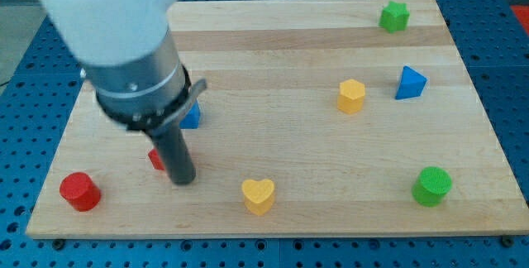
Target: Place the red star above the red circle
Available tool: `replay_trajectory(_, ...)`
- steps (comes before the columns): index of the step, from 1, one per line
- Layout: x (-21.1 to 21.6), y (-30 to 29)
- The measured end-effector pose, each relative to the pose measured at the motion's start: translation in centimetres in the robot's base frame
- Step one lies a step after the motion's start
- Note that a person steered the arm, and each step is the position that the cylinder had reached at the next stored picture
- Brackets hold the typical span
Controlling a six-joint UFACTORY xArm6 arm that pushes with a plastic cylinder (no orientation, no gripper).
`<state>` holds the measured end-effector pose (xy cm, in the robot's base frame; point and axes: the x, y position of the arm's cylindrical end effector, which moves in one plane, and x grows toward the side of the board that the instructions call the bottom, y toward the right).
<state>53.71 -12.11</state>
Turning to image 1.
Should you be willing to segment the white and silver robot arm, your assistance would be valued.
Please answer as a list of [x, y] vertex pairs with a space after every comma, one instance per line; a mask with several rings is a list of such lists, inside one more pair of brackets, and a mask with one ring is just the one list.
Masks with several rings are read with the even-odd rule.
[[131, 130], [182, 121], [207, 87], [191, 84], [166, 12], [178, 0], [40, 0], [102, 110]]

